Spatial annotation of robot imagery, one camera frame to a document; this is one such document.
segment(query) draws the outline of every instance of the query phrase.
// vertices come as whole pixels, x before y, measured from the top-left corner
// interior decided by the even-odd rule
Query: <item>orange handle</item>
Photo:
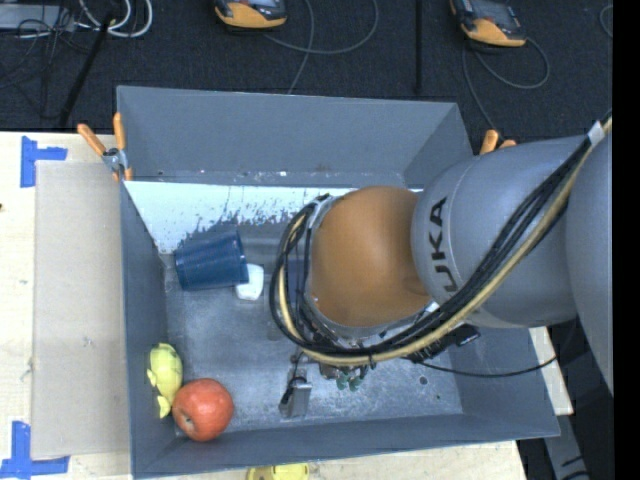
[[[515,145],[516,145],[516,141],[515,140],[507,139],[502,144],[500,144],[500,147],[498,149],[510,148],[511,146],[515,146]]]
[[[102,153],[107,150],[104,144],[100,142],[100,139],[96,136],[96,134],[93,133],[93,130],[86,124],[81,123],[78,125],[78,133],[84,137],[84,140],[87,141],[87,144],[89,144],[89,146],[91,146],[91,149],[93,149],[98,155],[102,156]]]
[[[116,136],[116,145],[118,149],[124,149],[127,147],[127,139],[124,135],[124,125],[122,124],[122,115],[120,112],[116,112],[113,115],[113,133]]]
[[[482,141],[482,146],[480,147],[480,154],[484,155],[485,153],[489,153],[496,149],[498,145],[498,132],[495,130],[487,130],[487,133],[484,134],[484,140]]]

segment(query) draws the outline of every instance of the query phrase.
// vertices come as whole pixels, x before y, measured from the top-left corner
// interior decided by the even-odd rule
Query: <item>black stand leg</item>
[[[100,46],[102,46],[102,43],[104,42],[104,39],[107,37],[107,31],[109,30],[109,25],[111,24],[111,20],[113,19],[113,16],[114,16],[114,11],[113,11],[113,8],[111,8],[109,9],[109,11],[107,11],[107,14],[102,20],[102,26],[100,27],[100,32],[98,33],[98,37],[94,41],[93,46],[91,47],[91,51],[89,52],[89,55],[87,55],[87,58],[84,61],[84,65],[82,66],[82,69],[78,74],[78,77],[76,78],[76,81],[73,83],[73,86],[71,87],[71,91],[69,91],[69,96],[67,97],[67,101],[62,107],[62,111],[60,114],[60,121],[59,121],[60,128],[64,128],[67,125],[67,121],[69,120],[69,116],[71,115],[71,110],[73,110],[73,107],[76,104],[76,100],[80,95],[80,91],[82,90],[82,86],[84,85],[87,75],[89,74],[89,70],[93,65],[93,61],[95,60],[96,55],[100,50]]]

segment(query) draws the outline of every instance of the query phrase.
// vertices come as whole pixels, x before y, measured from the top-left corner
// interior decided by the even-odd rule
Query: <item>handheld device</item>
[[[216,15],[231,32],[271,30],[287,20],[284,0],[212,0]]]
[[[524,27],[514,10],[490,0],[449,0],[451,12],[465,35],[492,46],[522,46],[527,41]]]

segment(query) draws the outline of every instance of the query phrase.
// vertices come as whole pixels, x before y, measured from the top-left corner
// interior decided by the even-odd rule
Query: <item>blue cup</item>
[[[183,241],[175,252],[183,290],[208,290],[249,282],[238,230],[213,231]]]

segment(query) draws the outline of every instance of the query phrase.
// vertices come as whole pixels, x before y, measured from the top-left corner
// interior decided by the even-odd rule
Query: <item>wooden table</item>
[[[35,187],[20,187],[23,135],[37,141],[39,148],[66,148],[65,163],[93,163],[96,169],[104,169],[105,176],[109,176],[107,168],[79,135],[0,132],[3,153],[0,160],[0,459],[11,454],[11,422],[31,422],[37,183]],[[99,137],[108,148],[115,146],[113,136]],[[546,329],[532,329],[531,332],[541,360],[550,357],[553,348]],[[557,365],[546,367],[543,372],[556,413],[572,413]],[[72,455],[68,472],[54,478],[124,479],[130,477],[123,473],[128,471],[128,464],[128,452]],[[513,441],[314,462],[310,464],[310,471],[312,479],[331,480],[526,478]],[[245,470],[235,470],[189,478],[240,480],[245,475]]]

